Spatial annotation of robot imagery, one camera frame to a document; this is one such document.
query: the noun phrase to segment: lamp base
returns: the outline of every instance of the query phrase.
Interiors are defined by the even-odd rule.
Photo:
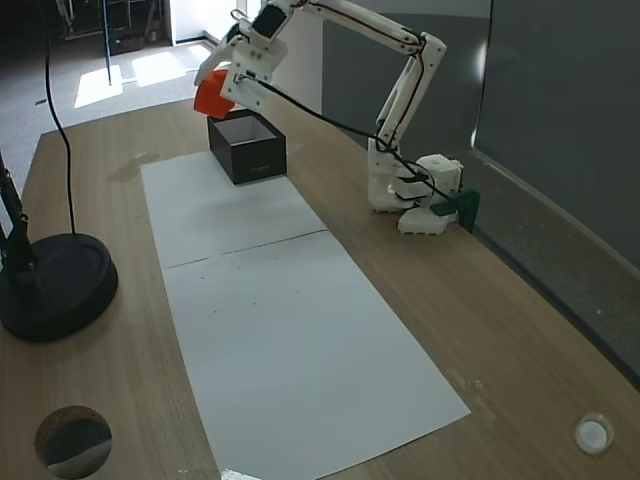
[[[32,245],[34,270],[12,284],[0,272],[0,321],[13,335],[30,342],[67,337],[96,320],[111,304],[118,273],[100,241],[88,235],[62,234]]]

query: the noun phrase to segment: gray partition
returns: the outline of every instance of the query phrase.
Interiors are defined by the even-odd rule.
[[[361,2],[378,6],[382,2]],[[488,0],[415,2],[419,11],[451,10],[469,15],[488,13]],[[413,8],[387,2],[388,8]],[[401,146],[408,159],[435,152],[453,153],[470,147],[476,128],[487,18],[425,13],[384,13],[416,31],[429,32],[447,46],[447,54]],[[406,57],[339,25],[324,22],[322,111],[330,118],[366,131],[375,130],[376,117]]]
[[[640,267],[640,2],[494,1],[476,147]]]

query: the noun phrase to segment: green clamp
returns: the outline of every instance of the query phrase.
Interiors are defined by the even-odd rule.
[[[480,194],[476,190],[461,190],[445,202],[433,205],[431,211],[439,217],[458,213],[458,223],[467,232],[473,233],[479,207]]]

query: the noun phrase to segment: open box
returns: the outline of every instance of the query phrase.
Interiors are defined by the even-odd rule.
[[[234,184],[287,173],[286,137],[262,115],[234,110],[207,124],[209,147]]]

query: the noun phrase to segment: robotic arm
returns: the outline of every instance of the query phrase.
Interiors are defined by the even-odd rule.
[[[298,11],[343,25],[409,57],[378,116],[376,138],[369,139],[369,203],[379,212],[407,210],[398,224],[404,233],[442,233],[457,219],[456,209],[441,208],[436,214],[433,207],[460,191],[462,166],[442,155],[422,157],[410,162],[420,179],[415,170],[407,168],[407,162],[398,160],[399,142],[446,51],[436,37],[413,32],[346,0],[270,0],[253,22],[238,19],[201,65],[196,85],[220,63],[230,62],[220,95],[261,111],[269,93],[262,84],[271,83],[287,54],[286,45],[277,37]],[[436,192],[446,192],[447,198]]]

